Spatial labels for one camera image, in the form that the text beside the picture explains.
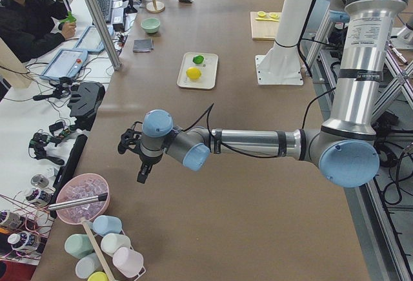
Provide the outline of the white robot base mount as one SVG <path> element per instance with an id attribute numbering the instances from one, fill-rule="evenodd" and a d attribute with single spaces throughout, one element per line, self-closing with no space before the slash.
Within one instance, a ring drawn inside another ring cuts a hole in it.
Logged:
<path id="1" fill-rule="evenodd" d="M 257 82 L 260 85 L 303 84 L 299 42 L 314 1 L 284 0 L 273 47 L 265 55 L 256 56 Z"/>

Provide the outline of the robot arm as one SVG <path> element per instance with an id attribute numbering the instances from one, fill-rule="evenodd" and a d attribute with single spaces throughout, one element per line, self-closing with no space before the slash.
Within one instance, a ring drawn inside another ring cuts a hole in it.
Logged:
<path id="1" fill-rule="evenodd" d="M 145 115 L 141 130 L 127 129 L 119 153 L 132 151 L 142 162 L 137 175 L 146 181 L 164 154 L 197 171 L 210 154 L 234 151 L 256 158 L 292 157 L 313 163 L 322 175 L 342 187 L 369 182 L 379 170 L 373 143 L 374 102 L 383 80 L 383 67 L 395 16 L 408 0 L 330 0 L 330 16 L 345 16 L 348 29 L 337 75 L 330 117 L 320 129 L 292 132 L 182 129 L 164 110 Z"/>

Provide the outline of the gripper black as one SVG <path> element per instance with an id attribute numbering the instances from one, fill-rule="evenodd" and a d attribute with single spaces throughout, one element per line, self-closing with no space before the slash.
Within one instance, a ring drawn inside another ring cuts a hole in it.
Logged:
<path id="1" fill-rule="evenodd" d="M 137 182 L 145 183 L 148 175 L 151 172 L 152 166 L 160 162 L 161 156 L 148 156 L 141 150 L 141 139 L 143 133 L 136 130 L 137 124 L 142 124 L 140 121 L 135 121 L 132 126 L 121 135 L 120 142 L 117 146 L 119 154 L 124 154 L 126 151 L 131 151 L 139 156 L 141 160 L 141 168 L 137 174 Z"/>

